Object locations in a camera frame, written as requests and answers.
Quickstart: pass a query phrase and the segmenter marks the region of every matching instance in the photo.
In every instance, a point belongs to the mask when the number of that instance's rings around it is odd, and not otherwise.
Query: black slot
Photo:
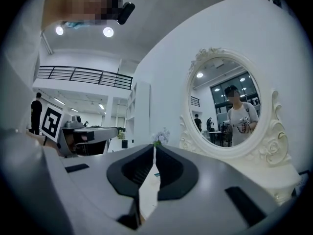
[[[266,215],[239,187],[225,190],[249,227],[259,223]]]
[[[156,167],[161,177],[158,201],[182,198],[199,178],[198,169],[191,161],[162,145],[156,147]]]
[[[86,169],[86,168],[89,168],[87,164],[78,164],[78,165],[65,167],[65,170],[67,171],[67,173],[71,173],[71,172],[75,172],[75,171]]]

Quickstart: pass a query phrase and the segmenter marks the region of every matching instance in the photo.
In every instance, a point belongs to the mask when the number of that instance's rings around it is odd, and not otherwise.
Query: person
[[[208,132],[214,132],[215,131],[214,122],[212,121],[211,117],[206,121],[206,129]],[[213,142],[214,137],[215,137],[215,134],[210,133],[210,140],[212,142]]]
[[[195,114],[195,123],[196,123],[196,126],[197,126],[197,128],[199,129],[199,131],[201,132],[202,131],[202,129],[201,129],[201,124],[202,124],[202,122],[201,122],[201,120],[199,119],[199,115],[198,114]]]
[[[122,0],[28,0],[15,17],[0,49],[0,126],[26,132],[32,85],[40,67],[42,31],[55,22],[105,24],[115,19]]]
[[[31,133],[39,135],[40,115],[43,111],[43,106],[40,102],[41,93],[36,94],[36,100],[31,103]]]
[[[225,95],[233,104],[233,107],[227,112],[229,120],[229,130],[232,132],[232,146],[238,145],[245,141],[254,131],[259,117],[254,106],[248,102],[240,101],[240,91],[236,86],[231,85],[225,90]],[[250,123],[241,123],[242,118],[249,118]]]

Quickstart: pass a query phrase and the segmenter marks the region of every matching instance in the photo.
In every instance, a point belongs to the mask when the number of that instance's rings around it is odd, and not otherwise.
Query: black rectangle
[[[266,217],[261,209],[239,187],[230,187],[225,191],[250,227]]]
[[[73,166],[68,166],[65,167],[65,170],[67,171],[67,173],[71,173],[71,172],[75,172],[78,170],[83,170],[89,168],[89,166],[87,164],[78,164],[78,165],[73,165]]]

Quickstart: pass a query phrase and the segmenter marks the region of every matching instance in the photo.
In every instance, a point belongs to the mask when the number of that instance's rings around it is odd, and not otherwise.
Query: black and white square marker
[[[61,117],[61,113],[48,107],[47,111],[45,112],[42,131],[51,138],[55,139],[58,135]]]

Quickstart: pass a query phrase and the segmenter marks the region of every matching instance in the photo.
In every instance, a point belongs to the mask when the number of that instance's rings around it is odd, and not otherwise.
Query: white shelf
[[[135,116],[132,116],[132,117],[126,119],[126,121],[134,121],[134,119],[135,119]]]
[[[127,104],[126,136],[134,140],[134,145],[145,144],[150,140],[150,84],[138,81],[130,92]]]

